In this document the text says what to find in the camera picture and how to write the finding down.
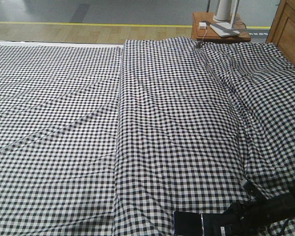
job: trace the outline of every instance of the nightstand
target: nightstand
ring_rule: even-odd
[[[206,42],[214,42],[214,43],[240,43],[240,42],[250,42],[251,37],[249,32],[246,30],[245,25],[242,22],[239,15],[236,16],[235,21],[240,21],[234,23],[234,28],[240,31],[240,34],[237,36],[231,37],[220,37],[215,31],[210,28],[210,24],[215,23],[213,20],[214,13],[213,12],[194,12],[193,13],[193,26],[192,26],[192,34],[191,38],[194,40],[202,41],[203,36],[205,35],[204,29],[199,29],[199,22],[207,23],[207,35],[204,38]]]

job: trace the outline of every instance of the white cord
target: white cord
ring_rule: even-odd
[[[205,29],[205,34],[204,34],[204,36],[202,38],[202,42],[204,42],[204,38],[205,38],[206,35],[207,35],[207,28]]]

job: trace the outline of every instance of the gray floor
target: gray floor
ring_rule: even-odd
[[[268,37],[269,29],[248,29],[251,42],[254,43],[265,43]]]
[[[247,26],[270,26],[277,4],[241,0],[239,13]],[[0,21],[191,25],[192,12],[206,6],[206,0],[0,0]]]

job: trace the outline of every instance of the lamp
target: lamp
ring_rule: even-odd
[[[211,24],[210,27],[220,36],[229,37],[240,34],[237,29],[233,28],[235,17],[238,11],[239,0],[235,0],[234,8],[232,11],[232,17],[230,23],[228,23],[230,18],[232,0],[219,0],[217,9],[214,15],[214,21],[219,23]]]

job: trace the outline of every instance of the mattress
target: mattress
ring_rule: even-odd
[[[243,179],[295,185],[295,67],[273,44],[0,45],[0,235],[173,235],[174,211],[251,200]]]
[[[101,43],[48,43],[48,42],[15,42],[0,41],[0,46],[22,46],[22,47],[73,47],[73,48],[122,48],[123,44],[101,44]]]

